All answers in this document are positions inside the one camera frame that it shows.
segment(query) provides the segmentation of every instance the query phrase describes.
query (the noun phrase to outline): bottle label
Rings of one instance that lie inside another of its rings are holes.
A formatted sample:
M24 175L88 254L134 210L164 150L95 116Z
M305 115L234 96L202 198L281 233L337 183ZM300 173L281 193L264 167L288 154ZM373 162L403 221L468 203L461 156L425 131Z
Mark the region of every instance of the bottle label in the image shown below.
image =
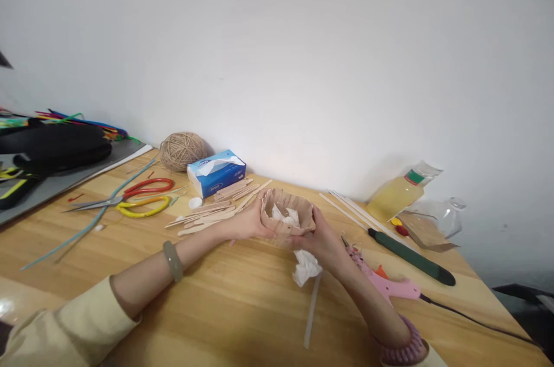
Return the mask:
M406 175L404 175L404 179L412 185L418 185L425 179L425 177L422 177L414 170L410 170Z

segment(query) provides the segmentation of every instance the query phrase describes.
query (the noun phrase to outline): human arm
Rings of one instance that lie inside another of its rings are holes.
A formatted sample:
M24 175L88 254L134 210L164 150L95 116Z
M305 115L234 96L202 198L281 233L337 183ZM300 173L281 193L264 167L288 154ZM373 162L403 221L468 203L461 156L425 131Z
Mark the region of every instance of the human arm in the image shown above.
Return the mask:
M369 333L381 344L383 353L386 353L386 349L402 350L410 346L414 334L415 338L418 337L415 327L394 311L356 267L336 232L315 206L313 217L316 222L313 236L291 236L290 242L295 248L305 249L313 254L318 262L337 278L362 314ZM409 362L399 365L415 365L427 357L428 351L428 346L424 343L418 346Z
M194 233L175 244L183 270L224 241L249 237L271 238L275 233L260 221L261 201L255 199L230 219ZM111 287L121 308L135 318L150 301L173 282L167 259L158 252L111 278Z
M272 237L260 223L260 207L255 200L238 215L175 244L183 268L227 239ZM12 329L0 366L98 365L137 325L132 319L172 282L163 252L150 256L58 310L42 310L23 320Z

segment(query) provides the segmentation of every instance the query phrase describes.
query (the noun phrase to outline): human hand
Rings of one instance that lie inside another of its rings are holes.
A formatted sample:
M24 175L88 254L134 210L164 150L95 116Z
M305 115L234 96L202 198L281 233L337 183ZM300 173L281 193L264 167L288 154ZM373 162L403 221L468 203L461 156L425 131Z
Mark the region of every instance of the human hand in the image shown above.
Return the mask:
M327 223L321 210L313 206L313 219L316 229L311 237L289 236L287 242L295 249L304 249L313 254L319 264L333 275L337 270L352 262L340 237Z
M277 236L273 230L264 227L260 220L261 199L266 191L267 189L258 192L254 201L240 213L217 223L216 229L225 239L274 238Z

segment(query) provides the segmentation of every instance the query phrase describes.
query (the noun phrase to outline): tissue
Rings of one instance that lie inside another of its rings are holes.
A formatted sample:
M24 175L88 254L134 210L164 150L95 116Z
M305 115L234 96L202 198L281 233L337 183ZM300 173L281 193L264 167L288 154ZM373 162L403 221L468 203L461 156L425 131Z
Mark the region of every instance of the tissue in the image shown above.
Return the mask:
M211 160L209 162L206 162L205 164L201 165L198 170L196 171L196 175L202 175L204 177L210 175L211 173L215 171L219 171L221 168L223 168L227 164L235 164L244 166L245 163L241 161L238 157L232 156L227 159L216 159Z
M319 275L323 268L319 266L316 257L310 252L300 249L295 250L294 254L298 264L296 265L296 271L293 273L293 279L298 286L302 287L309 278Z
M285 224L292 224L293 226L299 227L300 220L298 219L298 211L292 208L287 208L287 212L289 213L289 216L285 217L279 210L279 207L277 207L277 204L274 204L273 209L271 209L271 218L282 221Z

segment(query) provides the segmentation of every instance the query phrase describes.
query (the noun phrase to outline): bracelet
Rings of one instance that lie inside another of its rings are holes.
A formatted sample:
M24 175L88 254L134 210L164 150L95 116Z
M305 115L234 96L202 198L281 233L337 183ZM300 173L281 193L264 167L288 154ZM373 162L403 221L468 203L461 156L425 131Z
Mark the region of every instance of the bracelet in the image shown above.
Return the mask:
M399 316L410 330L410 343L401 349L386 348L379 343L381 346L381 361L383 364L391 366L408 366L414 364L419 359L420 354L425 347L423 340L421 339L420 332L417 330L415 325L402 315Z
M177 256L175 246L169 240L163 244L163 254L166 255L171 276L173 276L175 283L179 283L183 278L183 264L181 263L179 256Z

